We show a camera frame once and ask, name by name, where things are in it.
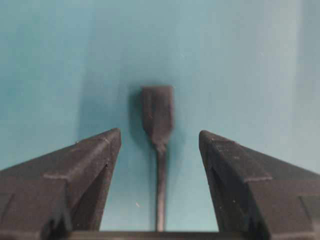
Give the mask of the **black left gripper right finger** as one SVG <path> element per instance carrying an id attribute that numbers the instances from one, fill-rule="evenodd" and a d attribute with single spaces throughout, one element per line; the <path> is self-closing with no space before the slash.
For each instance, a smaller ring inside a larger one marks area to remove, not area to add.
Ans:
<path id="1" fill-rule="evenodd" d="M 319 239 L 319 174 L 207 130 L 198 144 L 221 232 L 251 240 Z"/>

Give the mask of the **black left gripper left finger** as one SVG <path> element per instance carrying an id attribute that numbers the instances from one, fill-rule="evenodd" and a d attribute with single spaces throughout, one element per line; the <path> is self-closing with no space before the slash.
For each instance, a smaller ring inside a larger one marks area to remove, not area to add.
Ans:
<path id="1" fill-rule="evenodd" d="M 113 128 L 1 170 L 1 239 L 99 230 L 121 144 Z"/>

